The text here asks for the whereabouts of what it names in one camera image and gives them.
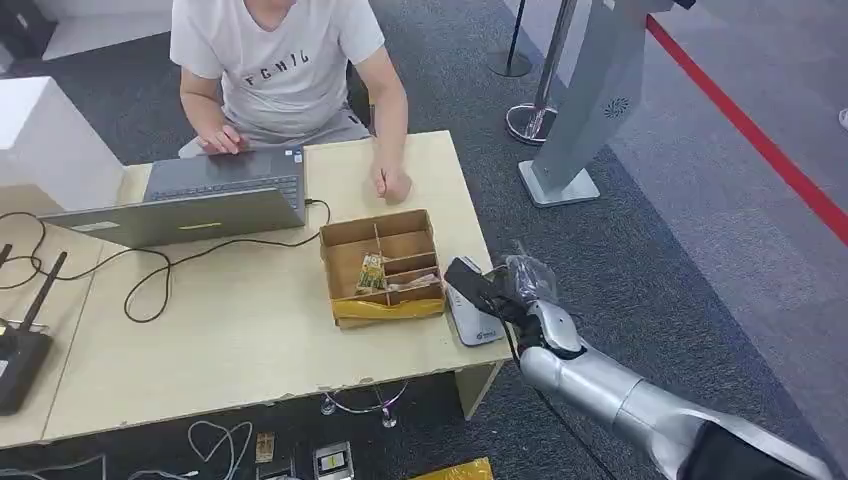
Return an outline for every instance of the plastic bag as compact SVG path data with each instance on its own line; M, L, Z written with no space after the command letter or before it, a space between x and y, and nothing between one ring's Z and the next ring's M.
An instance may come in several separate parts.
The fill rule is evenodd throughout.
M547 265L527 255L510 255L506 257L509 270L507 288L516 299L525 304L535 300L545 300L558 303L556 291L556 275Z
M428 473L412 480L495 480L488 458L478 458L471 463Z

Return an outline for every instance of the cardboard box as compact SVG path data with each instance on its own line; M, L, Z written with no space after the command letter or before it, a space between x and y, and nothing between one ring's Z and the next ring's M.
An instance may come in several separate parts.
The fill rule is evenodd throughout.
M383 270L388 283L406 284L429 274L442 279L433 242L433 227L426 210L411 210L322 227L321 257L327 272L336 325L354 328L403 318L390 314L352 317L342 312L342 302L368 302L390 307L386 310L391 311L401 304L409 306L413 301L425 300L427 302L419 303L429 305L430 314L444 312L445 291L441 281L399 291L357 295L356 285L362 261L367 254L384 257Z

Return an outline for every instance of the cable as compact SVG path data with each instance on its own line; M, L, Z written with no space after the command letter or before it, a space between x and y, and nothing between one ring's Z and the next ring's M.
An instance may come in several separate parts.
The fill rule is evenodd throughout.
M207 455L203 455L202 453L200 453L200 450L198 450L197 445L194 444L194 438L192 438L191 435L194 429L197 428L199 425L206 425L216 430L224 432L224 435L218 440L215 446L212 447L212 450L210 450ZM244 445L241 448L241 452L238 454L238 456L236 456L236 447L235 441L233 440L233 434L245 427L247 427L247 438L244 441ZM218 451L218 448L220 448L221 445L226 441L230 447L230 467L229 469L227 469L227 474L221 480L233 480L233 476L235 476L236 471L238 471L239 465L241 465L241 461L244 458L244 454L245 452L247 452L247 447L250 445L250 438L253 436L253 424L251 422L242 422L231 429L227 429L212 422L207 422L206 420L199 420L197 422L192 423L191 426L188 427L187 436L189 446L191 447L192 451L194 451L194 453L198 457L200 457L203 463L209 463L209 460L212 459L212 456L215 455L215 452ZM185 475L169 473L163 470L140 470L130 475L127 480L136 480L145 475L157 475L171 480L191 480L190 477L187 477Z
M382 410L384 408L391 407L392 405L394 405L395 402L400 400L400 397L403 396L403 393L406 391L406 387L408 387L408 386L409 386L409 380L403 382L403 387L401 387L401 389L397 393L397 395L390 398L388 401L384 401L383 398L380 395L380 390L378 388L375 388L375 392L377 393L377 400L380 402L380 404L375 405L373 407L368 407L368 408L359 409L359 410L357 410L355 408L350 408L350 407L345 406L345 405L342 405L341 402L339 402L338 400L335 399L335 397L330 395L330 392L324 393L324 397L327 400L329 400L330 402L332 402L333 405L337 406L339 409L341 409L341 410L343 410L347 413L350 413L350 414L353 414L353 415L362 415L362 414L365 414L365 413L376 412L378 410Z
M518 352L515 349L515 341L512 338L512 334L510 333L510 329L507 326L506 321L504 321L503 319L503 315L501 315L501 310L497 308L496 304L492 302L491 299L484 298L484 300L497 313L498 319L501 321L501 325L503 326L504 333L506 333L506 341L507 343L509 343L509 351L510 353L512 353L512 359L515 361L515 366L518 367L520 371L521 359L518 357ZM610 480L617 480L612 471L610 471L609 467L607 467L606 464L595 454L595 452L592 450L592 447L590 447L589 444L587 444L585 441L583 441L582 438L580 438L580 436L568 423L565 417L563 417L562 414L559 413L559 411L553 406L548 397L546 397L544 393L542 393L536 388L534 388L533 390L536 392L536 395L539 396L539 400L541 400L542 403L548 408L548 410L550 410L550 412L554 415L554 417L556 417L556 419L559 421L565 431L568 432L568 434L571 435L574 440L577 441L577 444L580 445L580 448L582 448L583 451L586 452L587 455L589 455L589 458L592 459L595 465L597 465L598 468L600 468L604 472L604 475Z
M192 432L195 428L200 425L206 425L212 427L216 430L220 430L224 432L224 435L221 436L220 439L215 443L215 446L209 451L208 454L203 455L200 453L200 450L197 448L197 445L194 443L194 438L192 437ZM243 428L247 428L247 436L244 440L244 445L241 447L241 451L236 455L236 447L235 440L233 439L233 434ZM247 452L247 447L250 446L250 439L253 437L253 424L251 422L242 422L236 425L233 428L226 428L220 425L217 425L212 422L207 422L206 420L199 420L191 424L188 427L187 431L188 444L191 447L192 451L200 457L203 463L209 463L209 460L215 455L218 449L223 445L226 441L227 445L230 447L230 462L229 467L227 468L227 474L221 480L233 480L236 472L238 471L239 466L241 465L241 461L244 458L245 453ZM39 468L37 470L20 470L17 468L4 468L0 469L0 478L14 478L14 477L28 477L34 478L35 480L48 480L43 475L40 475L43 472L55 472L55 471L64 471L64 470L73 470L75 468L82 467L84 465L88 465L90 463L94 463L96 461L102 461L101 463L101 480L106 480L106 455L100 454L95 457L91 457L89 459L83 460L81 462L69 463L67 465L56 465L52 467ZM136 480L146 475L157 475L159 477L168 478L171 480L192 480L189 476L186 475L178 475L175 473L165 472L163 470L140 470L138 472L130 475L128 480Z
M327 220L324 223L325 223L325 225L330 223L330 219L332 218L332 209L330 208L330 205L327 204L327 202L325 202L323 200L318 200L318 199L306 199L305 203L306 203L307 206L314 205L316 203L320 203L321 205L324 205L324 207L327 209ZM9 263L9 262L16 261L16 260L28 259L30 261L30 263L32 264L32 268L33 268L32 275L30 275L27 279L25 279L21 282L18 282L14 285L0 285L0 290L12 290L12 289L15 289L15 288L18 288L18 287L22 287L22 286L26 285L27 283L31 282L32 280L34 280L35 277L38 276L39 274L47 275L47 272L45 272L41 268L43 262L41 261L40 258L38 258L38 251L41 248L41 246L44 244L45 239L47 238L47 226L45 225L45 223L41 219L39 219L35 215L28 213L28 212L11 212L11 213L7 213L7 214L4 214L4 215L0 215L0 221L3 221L4 219L12 217L12 216L26 216L26 217L30 217L30 218L34 219L41 226L41 234L39 236L38 241L35 244L35 247L33 247L33 249L32 249L32 253L30 253L29 255L20 255L20 256L16 256L16 257L11 257L11 258L6 260L6 263ZM178 260L176 262L172 261L171 258L168 257L168 255L166 255L162 252L156 251L156 250L149 250L149 249L145 249L145 248L129 248L129 249L121 250L120 252L117 252L117 253L110 255L109 257L101 260L100 262L95 264L93 267L89 268L88 270L85 270L82 273L79 273L77 275L73 275L73 276L70 276L70 277L59 276L59 277L56 277L56 280L61 280L61 281L79 280L83 277L86 277L86 276L94 273L95 271L99 270L100 268L102 268L106 264L112 262L113 260L117 259L118 257L121 257L122 255L125 255L125 254L130 253L130 252L141 252L141 253L147 253L147 254L150 254L150 255L156 255L156 256L162 258L165 261L165 265L162 266L162 267L159 267L156 270L145 275L138 283L135 284L135 286L133 286L133 288L129 291L126 298L124 299L124 315L126 315L126 317L130 321L132 321L134 323L150 323L150 322L158 319L159 317L161 317L162 314L165 313L165 310L168 308L168 303L171 299L171 278L173 276L173 270L174 270L175 267L182 265L186 262L190 262L192 260L196 260L198 258L204 257L204 256L209 255L210 253L213 253L213 252L215 252L215 251L217 251L221 248L224 248L224 247L227 247L227 246L230 246L230 245L235 245L237 243L250 243L250 244L275 246L275 247L297 248L297 247L300 247L300 246L306 245L307 243L312 242L313 240L318 238L319 235L320 235L320 232L316 232L315 234L308 237L307 239L301 240L301 241L296 242L296 243L272 242L272 241L269 241L269 240L257 240L257 239L251 239L251 238L229 240L229 241L220 243L218 245L215 245L214 247L211 247L211 248L204 250L200 253L185 257L185 258ZM135 294L148 281L150 281L153 277L155 277L156 275L158 275L162 272L165 272L165 286L164 286L165 291L164 291L164 294L163 294L163 300L162 300L161 307L156 311L156 313L154 313L153 315L151 315L149 317L145 317L145 318L134 317L133 314L130 312L130 307L131 307L133 298L135 297Z
M63 471L63 470L73 470L75 468L79 468L83 465L88 465L89 463L94 463L97 460L102 460L101 467L101 480L106 480L106 455L97 455L96 457L91 457L87 460L83 460L81 462L69 463L67 465L57 465L54 467L45 467L39 468L37 470L18 470L16 468L4 468L0 470L0 478L4 477L29 477L34 478L36 480L47 480L42 475L39 475L42 472L55 472L55 471Z

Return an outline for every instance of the black router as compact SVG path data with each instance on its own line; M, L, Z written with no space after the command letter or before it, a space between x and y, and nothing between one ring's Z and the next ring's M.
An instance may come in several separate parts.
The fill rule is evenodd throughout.
M0 268L11 252L11 245L6 245L0 252ZM67 252L59 255L20 326L12 328L7 324L0 335L0 415L12 415L21 408L47 358L53 340L44 333L31 331L31 328L67 257Z

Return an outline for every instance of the laptop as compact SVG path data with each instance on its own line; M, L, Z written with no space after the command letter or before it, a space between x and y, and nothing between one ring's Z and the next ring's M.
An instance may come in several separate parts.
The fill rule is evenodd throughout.
M145 248L302 226L277 188L161 200L39 217L45 223Z
M144 203L40 217L44 222L144 248L306 223L303 150L155 162Z
M236 155L201 155L153 164L145 202L277 188L306 220L303 149L269 147Z

